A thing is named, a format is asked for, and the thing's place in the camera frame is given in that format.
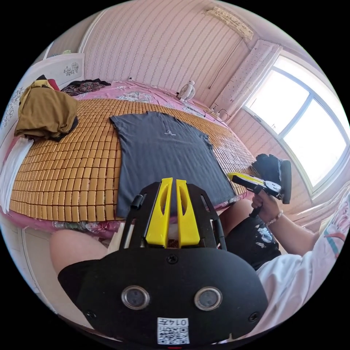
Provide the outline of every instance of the t-shirt logo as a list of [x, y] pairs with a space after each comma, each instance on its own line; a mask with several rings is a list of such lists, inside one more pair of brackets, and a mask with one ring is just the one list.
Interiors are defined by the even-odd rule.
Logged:
[[167, 130], [167, 132], [165, 132], [164, 134], [165, 135], [176, 136], [176, 134], [173, 134], [170, 130]]

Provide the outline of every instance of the sticker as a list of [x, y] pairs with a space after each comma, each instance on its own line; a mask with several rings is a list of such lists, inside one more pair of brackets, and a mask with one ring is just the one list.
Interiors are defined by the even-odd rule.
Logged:
[[157, 318], [158, 344], [189, 344], [188, 318]]

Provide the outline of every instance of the bracelet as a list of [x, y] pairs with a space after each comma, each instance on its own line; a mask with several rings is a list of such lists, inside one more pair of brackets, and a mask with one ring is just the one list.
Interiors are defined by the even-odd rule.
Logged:
[[282, 214], [283, 214], [283, 210], [281, 210], [274, 219], [272, 219], [271, 221], [267, 222], [265, 225], [269, 226], [272, 223], [276, 222], [282, 216]]

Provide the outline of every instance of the black shorts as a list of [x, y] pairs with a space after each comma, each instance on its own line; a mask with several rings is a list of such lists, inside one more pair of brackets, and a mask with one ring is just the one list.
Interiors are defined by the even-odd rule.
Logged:
[[[229, 252], [244, 259], [255, 270], [281, 255], [278, 243], [259, 217], [243, 220], [228, 234], [225, 241]], [[95, 261], [97, 260], [77, 262], [63, 268], [58, 274], [59, 283], [74, 304], [83, 279]]]

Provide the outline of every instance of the bamboo mat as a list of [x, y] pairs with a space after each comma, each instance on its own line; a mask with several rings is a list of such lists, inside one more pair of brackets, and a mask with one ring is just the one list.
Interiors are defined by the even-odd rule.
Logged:
[[[115, 99], [80, 101], [79, 125], [59, 143], [36, 142], [17, 174], [10, 209], [53, 221], [116, 220], [121, 147], [112, 115], [162, 112], [207, 133], [224, 172], [252, 174], [255, 160], [234, 133], [183, 111]], [[233, 185], [236, 194], [246, 191]]]

